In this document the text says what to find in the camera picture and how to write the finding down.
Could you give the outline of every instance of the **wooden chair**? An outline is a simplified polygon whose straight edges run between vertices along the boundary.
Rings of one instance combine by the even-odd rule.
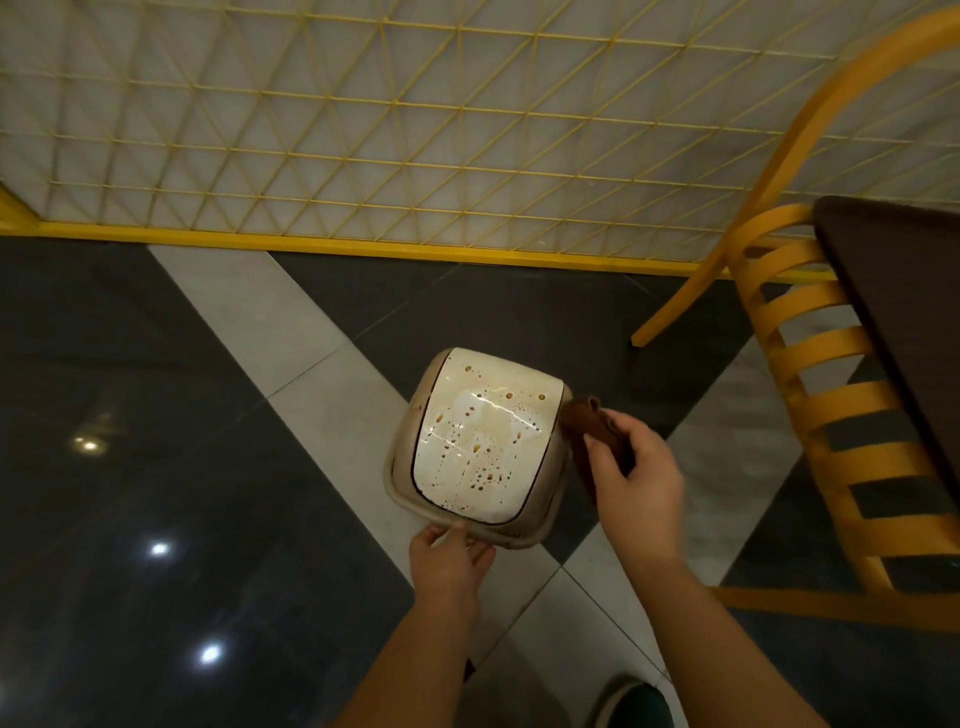
[[[960,594],[909,595],[897,592],[882,559],[893,556],[960,554],[960,518],[955,515],[864,519],[851,486],[912,475],[936,477],[924,448],[884,443],[833,451],[824,426],[883,410],[899,409],[885,381],[848,384],[809,395],[800,373],[832,359],[869,354],[873,345],[863,327],[841,328],[786,346],[779,327],[802,314],[848,302],[842,286],[825,281],[796,287],[767,303],[760,287],[780,273],[825,262],[812,236],[772,233],[811,222],[806,205],[771,208],[800,169],[813,144],[851,100],[898,69],[960,45],[960,8],[915,20],[881,40],[841,69],[807,102],[787,130],[759,180],[723,238],[677,294],[632,337],[648,344],[707,289],[726,267],[750,316],[797,437],[804,446],[817,486],[840,544],[863,586],[863,594],[805,590],[733,589],[714,591],[729,607],[797,616],[849,619],[916,629],[960,631]]]

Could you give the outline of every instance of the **green shoe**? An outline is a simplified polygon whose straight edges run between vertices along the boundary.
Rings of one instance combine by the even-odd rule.
[[[595,728],[673,728],[670,706],[659,690],[635,678],[611,684],[599,704]]]

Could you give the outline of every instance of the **chair leg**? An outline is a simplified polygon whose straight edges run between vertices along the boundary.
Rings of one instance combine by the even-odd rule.
[[[680,318],[680,315],[690,308],[693,302],[703,295],[708,286],[723,273],[723,269],[727,265],[725,250],[726,246],[717,244],[710,251],[710,255],[700,264],[700,267],[681,286],[681,289],[673,294],[673,298],[666,302],[647,323],[634,332],[634,335],[630,337],[630,343],[635,347],[645,347],[661,331]]]

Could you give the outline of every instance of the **tiled floor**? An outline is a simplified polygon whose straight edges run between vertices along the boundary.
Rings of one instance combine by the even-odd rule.
[[[732,286],[628,346],[679,284],[0,241],[0,723],[325,724],[411,603],[421,521],[386,497],[381,464],[449,346],[560,376],[667,436],[707,583],[853,588]],[[571,477],[544,545],[501,551],[482,588],[460,722],[578,726],[629,671],[683,724]],[[864,504],[890,507],[881,490]],[[955,637],[737,617],[831,723],[960,716]]]

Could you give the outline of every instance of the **dark table top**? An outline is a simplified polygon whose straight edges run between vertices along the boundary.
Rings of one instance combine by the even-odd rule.
[[[960,496],[960,215],[824,197],[817,238],[955,500]]]

